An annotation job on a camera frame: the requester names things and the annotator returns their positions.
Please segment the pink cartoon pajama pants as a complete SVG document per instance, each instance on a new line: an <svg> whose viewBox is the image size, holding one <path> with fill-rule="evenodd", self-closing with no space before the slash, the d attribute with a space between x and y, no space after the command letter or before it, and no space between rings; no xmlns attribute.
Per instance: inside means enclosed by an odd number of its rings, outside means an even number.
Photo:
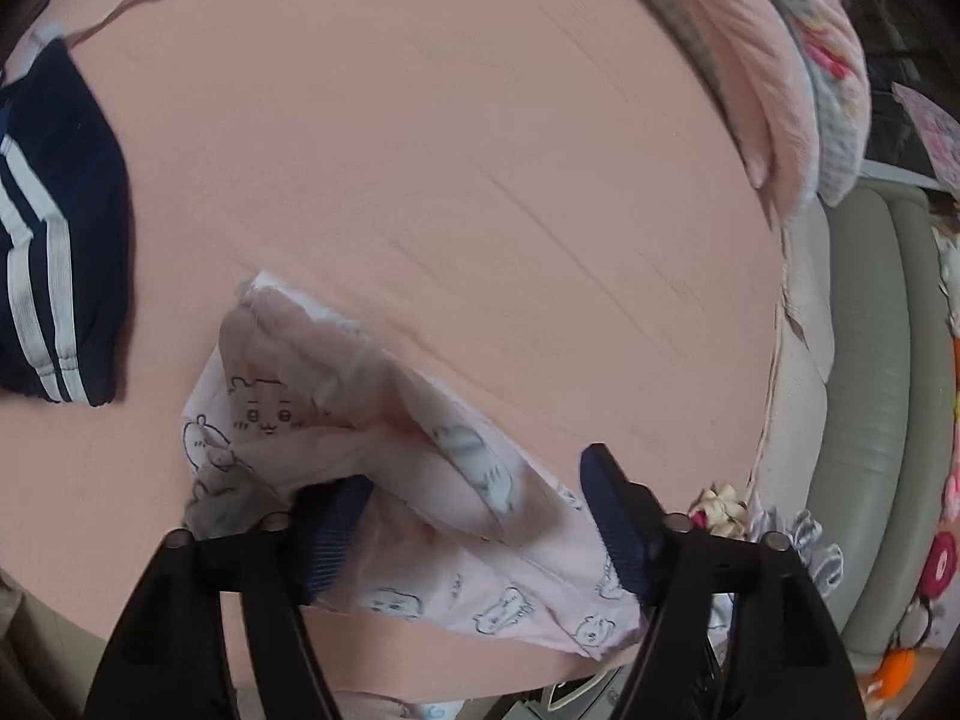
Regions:
<svg viewBox="0 0 960 720"><path fill-rule="evenodd" d="M320 597L601 660L640 637L584 500L448 387L270 275L239 291L182 413L187 527L237 535L306 486L373 497Z"/></svg>

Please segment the beige pillow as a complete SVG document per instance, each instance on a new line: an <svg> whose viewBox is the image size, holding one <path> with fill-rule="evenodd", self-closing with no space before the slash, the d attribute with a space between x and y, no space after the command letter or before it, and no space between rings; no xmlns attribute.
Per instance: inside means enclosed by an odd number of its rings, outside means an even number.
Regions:
<svg viewBox="0 0 960 720"><path fill-rule="evenodd" d="M820 203L797 212L781 232L784 270L766 424L750 491L786 517L805 505L827 422L827 382L835 360L830 305L830 229Z"/></svg>

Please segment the green bed headboard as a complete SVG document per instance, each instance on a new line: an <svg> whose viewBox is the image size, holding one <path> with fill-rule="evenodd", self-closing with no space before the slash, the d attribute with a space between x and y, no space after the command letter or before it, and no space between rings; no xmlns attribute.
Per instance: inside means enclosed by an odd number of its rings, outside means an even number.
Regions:
<svg viewBox="0 0 960 720"><path fill-rule="evenodd" d="M843 551L843 580L827 605L844 647L877 660L908 596L904 578L882 587L892 571L877 561L896 541L887 528L907 445L910 291L919 286L921 227L931 224L928 197L864 179L827 220L835 362L807 507Z"/></svg>

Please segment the plush toys on headboard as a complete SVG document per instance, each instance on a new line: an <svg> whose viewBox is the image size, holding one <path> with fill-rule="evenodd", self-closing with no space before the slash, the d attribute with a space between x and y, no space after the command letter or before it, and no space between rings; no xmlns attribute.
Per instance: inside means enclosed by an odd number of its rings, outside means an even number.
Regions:
<svg viewBox="0 0 960 720"><path fill-rule="evenodd" d="M877 561L892 571L882 587L904 578L908 596L866 681L871 718L903 717L958 634L958 241L930 224L910 320L907 445L887 528L896 541Z"/></svg>

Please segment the navy striped garment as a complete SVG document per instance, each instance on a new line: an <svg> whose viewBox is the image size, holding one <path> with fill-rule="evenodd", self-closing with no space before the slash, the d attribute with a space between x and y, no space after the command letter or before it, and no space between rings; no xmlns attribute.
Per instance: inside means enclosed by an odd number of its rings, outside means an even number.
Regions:
<svg viewBox="0 0 960 720"><path fill-rule="evenodd" d="M2 86L2 387L106 405L130 296L121 145L70 52L98 31L44 25Z"/></svg>

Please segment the pink bed sheet mattress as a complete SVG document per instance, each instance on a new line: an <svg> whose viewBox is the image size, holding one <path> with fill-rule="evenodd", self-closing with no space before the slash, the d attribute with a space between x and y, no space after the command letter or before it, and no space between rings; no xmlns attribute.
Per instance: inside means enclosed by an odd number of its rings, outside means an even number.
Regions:
<svg viewBox="0 0 960 720"><path fill-rule="evenodd" d="M603 442L669 509L747 483L781 244L640 0L50 0L132 182L104 408L2 403L2 564L114 628L189 472L181 411L270 271L566 484Z"/></svg>

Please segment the pink folded quilt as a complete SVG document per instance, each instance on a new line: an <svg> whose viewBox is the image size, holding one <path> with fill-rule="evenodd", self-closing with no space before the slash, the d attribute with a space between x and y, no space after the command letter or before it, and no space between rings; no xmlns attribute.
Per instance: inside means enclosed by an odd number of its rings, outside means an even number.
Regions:
<svg viewBox="0 0 960 720"><path fill-rule="evenodd" d="M841 0L644 1L697 67L778 216L838 205L871 126L866 57Z"/></svg>

